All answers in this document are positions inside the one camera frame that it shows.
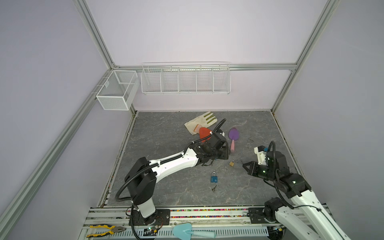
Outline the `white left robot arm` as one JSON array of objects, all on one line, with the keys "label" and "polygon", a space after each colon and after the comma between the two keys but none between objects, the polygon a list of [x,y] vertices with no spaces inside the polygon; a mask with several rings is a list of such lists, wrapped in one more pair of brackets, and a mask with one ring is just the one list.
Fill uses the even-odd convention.
[{"label": "white left robot arm", "polygon": [[116,202],[131,202],[131,222],[135,213],[140,214],[139,222],[152,224],[162,214],[153,201],[156,183],[178,171],[196,166],[208,167],[215,160],[227,160],[230,155],[229,144],[221,130],[226,119],[221,120],[209,135],[190,142],[183,151],[174,155],[148,160],[138,159],[125,177],[124,184],[115,194]]}]

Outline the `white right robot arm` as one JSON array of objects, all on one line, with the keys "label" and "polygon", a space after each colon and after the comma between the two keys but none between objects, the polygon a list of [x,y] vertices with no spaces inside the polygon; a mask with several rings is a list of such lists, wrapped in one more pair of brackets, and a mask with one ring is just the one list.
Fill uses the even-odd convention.
[{"label": "white right robot arm", "polygon": [[256,147],[254,152],[257,160],[243,164],[243,168],[248,175],[272,186],[278,197],[266,201],[261,213],[251,209],[247,216],[252,221],[259,217],[271,224],[278,223],[278,227],[269,228],[271,240],[282,239],[284,230],[299,240],[349,239],[305,178],[290,171],[285,155],[276,150],[274,141],[268,147]]}]

